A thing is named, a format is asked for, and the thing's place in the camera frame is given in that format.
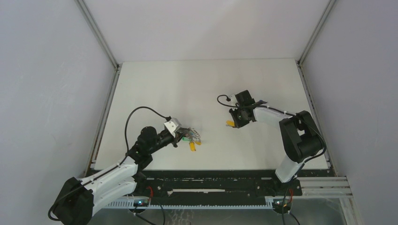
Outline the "yellow tagged key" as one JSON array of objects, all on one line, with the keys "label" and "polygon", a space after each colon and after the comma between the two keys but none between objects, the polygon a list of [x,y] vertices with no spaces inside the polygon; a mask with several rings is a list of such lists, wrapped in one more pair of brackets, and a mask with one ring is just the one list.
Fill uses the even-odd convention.
[{"label": "yellow tagged key", "polygon": [[226,121],[226,126],[228,126],[228,127],[235,127],[235,122],[234,121],[230,121],[230,120],[227,120]]}]

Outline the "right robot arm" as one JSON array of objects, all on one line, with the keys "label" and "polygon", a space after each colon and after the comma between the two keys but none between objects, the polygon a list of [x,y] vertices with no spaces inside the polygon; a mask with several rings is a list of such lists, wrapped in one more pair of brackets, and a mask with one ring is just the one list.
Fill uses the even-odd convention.
[{"label": "right robot arm", "polygon": [[289,181],[304,165],[325,153],[326,143],[310,112],[291,113],[277,109],[263,100],[255,101],[248,90],[226,99],[232,104],[229,112],[234,128],[262,122],[280,130],[285,157],[275,171],[276,179],[271,182],[275,194],[284,195],[290,189]]}]

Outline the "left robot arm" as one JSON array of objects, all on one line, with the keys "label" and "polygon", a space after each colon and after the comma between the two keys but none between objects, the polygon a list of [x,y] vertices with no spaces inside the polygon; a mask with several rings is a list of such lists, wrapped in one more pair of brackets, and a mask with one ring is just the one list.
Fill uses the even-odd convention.
[{"label": "left robot arm", "polygon": [[176,147],[189,133],[188,128],[172,132],[165,128],[160,133],[154,127],[143,128],[123,159],[91,176],[68,179],[47,216],[64,225],[86,225],[114,200],[132,193],[142,195],[147,183],[137,174],[152,162],[152,154],[169,144]]}]

